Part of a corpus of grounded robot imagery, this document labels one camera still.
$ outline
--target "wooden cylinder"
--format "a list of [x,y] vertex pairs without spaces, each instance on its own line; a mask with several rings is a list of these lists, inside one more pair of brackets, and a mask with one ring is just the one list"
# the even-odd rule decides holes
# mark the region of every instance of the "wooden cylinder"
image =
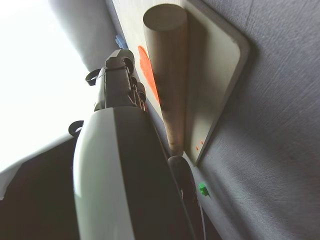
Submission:
[[187,13],[178,5],[156,5],[146,11],[143,23],[169,147],[173,155],[182,155],[188,68]]

